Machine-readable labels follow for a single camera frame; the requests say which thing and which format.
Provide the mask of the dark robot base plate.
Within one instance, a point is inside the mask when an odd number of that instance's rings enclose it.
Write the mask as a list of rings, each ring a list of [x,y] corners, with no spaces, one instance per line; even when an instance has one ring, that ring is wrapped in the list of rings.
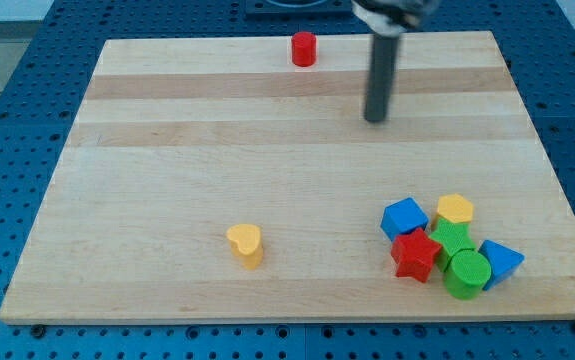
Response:
[[[353,14],[348,0],[243,0],[242,4],[247,18]]]

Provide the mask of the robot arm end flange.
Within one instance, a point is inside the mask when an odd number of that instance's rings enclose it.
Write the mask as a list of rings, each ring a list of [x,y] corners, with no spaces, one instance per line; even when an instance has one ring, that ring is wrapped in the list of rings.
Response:
[[[352,0],[354,15],[375,34],[397,37],[420,28],[439,8],[440,0]]]

